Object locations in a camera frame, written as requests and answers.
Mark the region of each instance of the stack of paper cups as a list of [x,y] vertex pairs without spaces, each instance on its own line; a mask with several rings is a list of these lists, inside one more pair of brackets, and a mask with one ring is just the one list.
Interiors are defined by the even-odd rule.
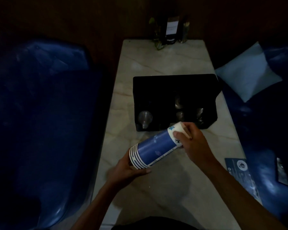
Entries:
[[182,132],[186,137],[191,138],[186,126],[182,122],[176,123],[167,130],[132,146],[129,150],[132,165],[137,169],[150,167],[176,148],[182,146],[182,143],[173,136],[174,131]]

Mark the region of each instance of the light blue pillow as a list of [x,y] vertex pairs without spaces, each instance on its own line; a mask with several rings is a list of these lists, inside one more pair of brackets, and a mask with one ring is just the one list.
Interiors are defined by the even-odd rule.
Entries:
[[216,74],[244,102],[270,85],[282,81],[282,78],[270,69],[258,42],[226,65],[216,69]]

